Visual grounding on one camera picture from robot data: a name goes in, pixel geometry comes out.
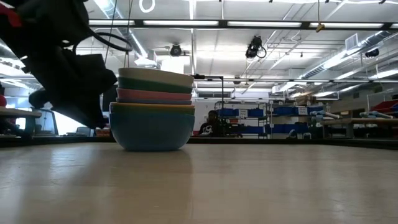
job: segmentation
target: ceiling beam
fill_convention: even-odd
[[[318,21],[237,21],[237,20],[176,20],[176,19],[109,19],[90,20],[90,27],[115,28],[189,28],[189,29],[272,29],[272,30],[316,30]],[[398,30],[391,22],[325,22],[325,30]]]

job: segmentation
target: workbench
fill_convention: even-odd
[[[23,138],[31,138],[35,129],[35,119],[40,118],[42,113],[10,109],[0,106],[0,127],[10,129],[14,134]],[[20,130],[14,124],[10,123],[10,118],[25,118],[25,130]]]
[[[384,118],[344,118],[321,121],[323,125],[323,138],[327,138],[329,126],[343,125],[346,128],[346,137],[354,138],[354,124],[377,124],[381,126],[398,126],[398,119],[384,119]]]

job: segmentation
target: person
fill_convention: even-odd
[[[209,111],[207,122],[200,126],[199,135],[209,137],[223,136],[223,127],[218,119],[217,111]]]

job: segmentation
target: green bowl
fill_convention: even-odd
[[[138,106],[111,105],[111,113],[157,113],[157,114],[188,114],[195,115],[194,108],[144,108]]]
[[[192,93],[192,88],[160,82],[119,77],[119,88],[130,90],[162,91],[166,93]]]

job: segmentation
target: pink bowl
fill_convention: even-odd
[[[117,88],[118,98],[122,99],[142,99],[142,100],[191,100],[192,94],[185,93],[166,93],[158,91],[128,90]]]

